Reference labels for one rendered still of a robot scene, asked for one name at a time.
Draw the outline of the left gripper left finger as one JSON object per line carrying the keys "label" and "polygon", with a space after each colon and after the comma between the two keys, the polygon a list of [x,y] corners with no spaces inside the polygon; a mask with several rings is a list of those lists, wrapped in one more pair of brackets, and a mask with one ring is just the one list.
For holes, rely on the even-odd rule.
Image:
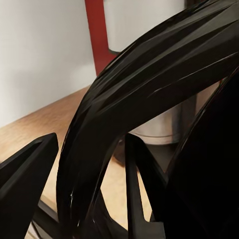
{"label": "left gripper left finger", "polygon": [[24,239],[59,151],[56,133],[0,163],[0,239]]}

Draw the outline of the electric kettle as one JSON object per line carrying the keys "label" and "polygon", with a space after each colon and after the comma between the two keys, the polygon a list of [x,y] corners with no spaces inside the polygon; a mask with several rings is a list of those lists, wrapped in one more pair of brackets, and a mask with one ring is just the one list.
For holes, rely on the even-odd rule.
{"label": "electric kettle", "polygon": [[[128,239],[101,184],[121,137],[220,81],[165,172],[209,239],[239,239],[239,0],[203,0],[142,35],[83,97],[56,181],[64,239]],[[153,211],[149,222],[156,222]]]}

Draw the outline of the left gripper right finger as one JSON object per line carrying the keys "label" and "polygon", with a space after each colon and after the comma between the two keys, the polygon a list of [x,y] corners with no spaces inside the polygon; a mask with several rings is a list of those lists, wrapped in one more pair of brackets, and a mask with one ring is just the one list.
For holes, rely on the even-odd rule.
{"label": "left gripper right finger", "polygon": [[[144,141],[125,134],[128,239],[209,239]],[[137,170],[156,222],[144,219]]]}

